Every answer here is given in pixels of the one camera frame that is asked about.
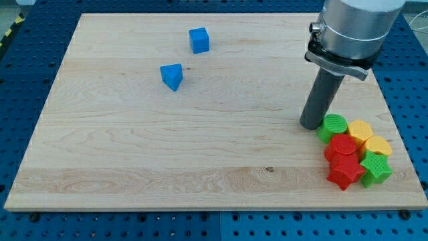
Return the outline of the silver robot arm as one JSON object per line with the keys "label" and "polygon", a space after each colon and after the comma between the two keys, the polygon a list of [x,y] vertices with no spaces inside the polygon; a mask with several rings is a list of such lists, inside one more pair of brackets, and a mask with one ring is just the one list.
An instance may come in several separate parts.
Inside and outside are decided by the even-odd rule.
{"label": "silver robot arm", "polygon": [[365,80],[404,0],[325,0],[305,59],[337,76]]}

